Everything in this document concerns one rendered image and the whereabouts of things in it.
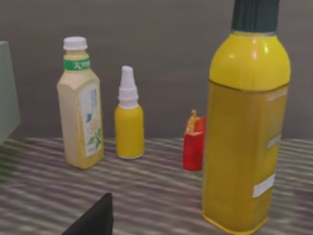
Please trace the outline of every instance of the white bottle cap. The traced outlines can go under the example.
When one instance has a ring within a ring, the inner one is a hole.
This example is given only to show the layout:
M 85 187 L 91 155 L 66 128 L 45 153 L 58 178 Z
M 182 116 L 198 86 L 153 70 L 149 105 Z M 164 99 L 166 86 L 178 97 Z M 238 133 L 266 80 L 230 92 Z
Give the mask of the white bottle cap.
M 134 80 L 134 71 L 132 67 L 122 67 L 122 80 L 119 87 L 119 106 L 122 109 L 134 109 L 138 107 L 138 92 Z
M 64 50 L 86 50 L 87 40 L 84 37 L 69 37 L 64 39 Z

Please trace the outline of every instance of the red french fry box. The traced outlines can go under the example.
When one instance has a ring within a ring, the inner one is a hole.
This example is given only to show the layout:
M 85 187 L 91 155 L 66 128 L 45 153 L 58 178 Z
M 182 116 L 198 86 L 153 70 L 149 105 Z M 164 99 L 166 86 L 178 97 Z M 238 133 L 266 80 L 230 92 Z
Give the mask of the red french fry box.
M 183 168 L 186 170 L 202 170 L 204 151 L 205 118 L 195 123 L 194 133 L 184 135 Z

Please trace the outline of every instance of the gray wall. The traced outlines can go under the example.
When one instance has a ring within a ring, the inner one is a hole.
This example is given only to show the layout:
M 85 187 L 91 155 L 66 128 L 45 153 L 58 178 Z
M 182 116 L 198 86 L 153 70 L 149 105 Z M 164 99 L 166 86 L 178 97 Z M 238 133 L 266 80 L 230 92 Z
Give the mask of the gray wall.
M 56 84 L 62 40 L 88 39 L 101 79 L 105 135 L 122 65 L 135 69 L 147 137 L 180 137 L 192 108 L 205 113 L 210 60 L 229 34 L 233 0 L 0 0 L 22 124 L 15 137 L 60 137 Z M 313 137 L 313 1 L 282 0 L 279 36 L 292 62 L 284 136 Z

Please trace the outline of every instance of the plastic bottle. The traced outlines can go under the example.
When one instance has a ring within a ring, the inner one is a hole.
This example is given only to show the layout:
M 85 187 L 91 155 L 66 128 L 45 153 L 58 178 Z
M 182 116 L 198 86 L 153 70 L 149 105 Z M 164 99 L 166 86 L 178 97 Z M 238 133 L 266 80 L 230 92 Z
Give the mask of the plastic bottle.
M 103 158 L 100 80 L 90 69 L 83 37 L 64 39 L 64 73 L 57 85 L 65 158 L 86 169 Z
M 291 73 L 278 7 L 235 0 L 232 32 L 211 64 L 202 214 L 230 234 L 268 220 Z
M 144 152 L 143 110 L 138 104 L 133 68 L 122 67 L 119 87 L 119 105 L 115 110 L 116 153 L 125 159 L 134 159 Z

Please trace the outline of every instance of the large yellow bottle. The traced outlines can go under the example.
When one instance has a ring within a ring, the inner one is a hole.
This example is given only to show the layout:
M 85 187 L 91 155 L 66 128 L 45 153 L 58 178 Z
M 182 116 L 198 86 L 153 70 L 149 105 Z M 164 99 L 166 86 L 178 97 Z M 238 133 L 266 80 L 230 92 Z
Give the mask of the large yellow bottle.
M 202 214 L 230 234 L 268 219 L 291 72 L 278 5 L 235 0 L 232 33 L 211 64 Z
M 138 92 L 133 68 L 123 66 L 119 87 L 119 105 L 115 110 L 116 153 L 124 159 L 141 157 L 144 152 L 143 111 L 138 104 Z
M 64 73 L 57 85 L 65 158 L 86 169 L 103 158 L 100 80 L 90 69 L 87 42 L 64 39 Z

